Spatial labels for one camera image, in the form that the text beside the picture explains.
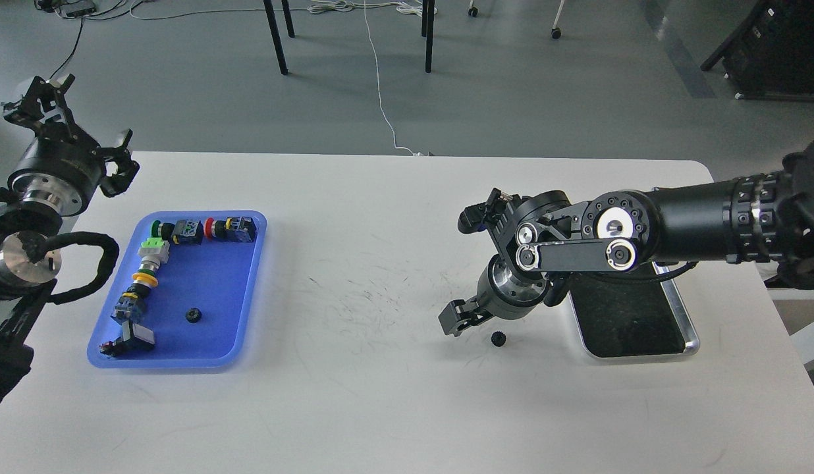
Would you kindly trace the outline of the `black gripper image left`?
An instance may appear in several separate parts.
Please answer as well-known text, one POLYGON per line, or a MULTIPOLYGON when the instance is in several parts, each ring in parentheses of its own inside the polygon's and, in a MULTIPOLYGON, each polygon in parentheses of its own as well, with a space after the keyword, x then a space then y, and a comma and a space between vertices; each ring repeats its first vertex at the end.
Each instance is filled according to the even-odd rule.
POLYGON ((33 77, 3 102, 3 119, 34 133, 7 186, 22 197, 33 191, 57 196, 57 212, 64 217, 87 210, 97 185, 107 198, 126 192, 141 168, 129 150, 133 130, 121 132, 114 147, 83 139, 66 102, 74 81, 72 73, 49 80, 33 77), (115 173, 102 176, 104 164, 115 164, 115 173))

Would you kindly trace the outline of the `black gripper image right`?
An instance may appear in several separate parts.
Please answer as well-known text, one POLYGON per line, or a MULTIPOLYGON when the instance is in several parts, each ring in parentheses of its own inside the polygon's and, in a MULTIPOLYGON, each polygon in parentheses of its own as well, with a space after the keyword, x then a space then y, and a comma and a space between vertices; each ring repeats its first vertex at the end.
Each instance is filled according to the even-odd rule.
MULTIPOLYGON (((492 189, 486 201, 467 206, 459 213, 458 231, 473 234, 489 230, 503 234, 508 227, 508 208, 512 202, 512 195, 492 189)), ((479 278, 476 297, 449 301, 438 315, 438 321, 444 335, 459 337, 462 331, 494 317, 520 320, 543 302, 548 290, 549 283, 545 279, 521 280, 499 255, 494 255, 479 278)))

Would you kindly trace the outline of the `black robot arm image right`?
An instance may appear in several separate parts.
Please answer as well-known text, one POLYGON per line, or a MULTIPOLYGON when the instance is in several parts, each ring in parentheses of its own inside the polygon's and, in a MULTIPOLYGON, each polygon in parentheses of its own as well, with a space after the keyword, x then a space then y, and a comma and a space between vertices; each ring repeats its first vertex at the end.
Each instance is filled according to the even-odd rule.
POLYGON ((615 191, 573 204, 563 191, 521 197, 493 189, 465 207, 463 234, 486 231, 495 247, 469 300, 452 300, 438 320, 446 335, 498 317, 518 320, 556 306, 573 274, 641 283, 637 267, 700 261, 777 263, 790 288, 814 289, 814 140, 787 154, 782 169, 705 185, 615 191))

